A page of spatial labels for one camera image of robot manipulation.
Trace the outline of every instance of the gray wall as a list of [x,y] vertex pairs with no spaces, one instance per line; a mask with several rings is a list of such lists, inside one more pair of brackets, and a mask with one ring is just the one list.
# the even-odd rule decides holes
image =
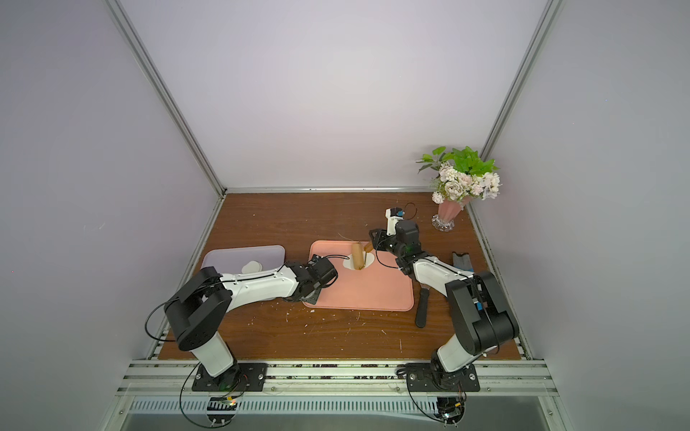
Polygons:
[[0,428],[97,427],[215,201],[100,1],[1,4]]
[[687,429],[690,3],[567,1],[478,203],[579,430]]
[[423,152],[480,148],[546,0],[122,3],[221,181],[277,187],[426,185]]

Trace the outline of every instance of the wooden surface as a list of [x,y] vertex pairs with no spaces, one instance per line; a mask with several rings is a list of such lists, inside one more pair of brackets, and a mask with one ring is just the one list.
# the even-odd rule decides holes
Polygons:
[[[210,233],[207,252],[219,248],[280,244],[286,258],[305,263],[319,239],[368,240],[370,229],[385,228],[387,208],[417,205],[414,220],[422,247],[445,262],[453,251],[468,252],[476,272],[486,261],[467,213],[455,229],[431,225],[438,205],[430,193],[230,194]],[[408,207],[406,217],[414,213]],[[414,282],[415,306],[407,312],[307,308],[281,299],[251,303],[226,314],[219,331],[239,359],[430,359],[453,335],[446,299],[431,290],[426,327],[415,326],[420,285]],[[160,359],[193,358],[175,343],[165,343]],[[519,359],[513,341],[488,359]]]

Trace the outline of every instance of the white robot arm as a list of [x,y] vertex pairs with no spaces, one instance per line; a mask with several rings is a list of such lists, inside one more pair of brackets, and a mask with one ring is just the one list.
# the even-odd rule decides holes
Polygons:
[[455,335],[438,348],[431,365],[439,389],[457,387],[457,376],[463,369],[483,353],[518,336],[518,323],[493,274],[458,270],[423,251],[417,224],[403,220],[402,215],[400,208],[387,210],[386,229],[371,230],[369,237],[376,250],[396,256],[404,274],[448,299]]
[[185,283],[165,307],[180,350],[191,351],[201,365],[199,373],[213,378],[218,388],[234,388],[239,366],[217,329],[233,308],[266,299],[305,301],[335,282],[333,264],[317,255],[304,266],[285,263],[276,270],[251,274],[219,274],[202,268]]

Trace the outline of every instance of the black mounting plate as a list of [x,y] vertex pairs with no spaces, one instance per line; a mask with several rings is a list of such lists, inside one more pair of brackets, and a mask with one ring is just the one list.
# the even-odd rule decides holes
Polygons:
[[[448,392],[448,389],[439,388],[433,382],[430,363],[406,363],[407,390],[410,392]],[[479,392],[479,379],[474,365],[463,368],[456,373],[458,385],[464,392]]]
[[[233,392],[261,392],[264,390],[266,380],[266,369],[268,365],[262,362],[242,362],[239,363],[239,383],[237,391]],[[227,392],[221,389],[213,378],[207,373],[199,373],[200,378],[192,383],[193,392]]]

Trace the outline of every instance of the pink vase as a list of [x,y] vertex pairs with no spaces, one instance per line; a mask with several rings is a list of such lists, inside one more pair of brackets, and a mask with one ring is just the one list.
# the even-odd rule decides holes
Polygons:
[[441,232],[453,230],[455,217],[465,208],[465,205],[472,200],[472,196],[464,197],[460,202],[446,199],[438,205],[438,214],[431,218],[431,224]]

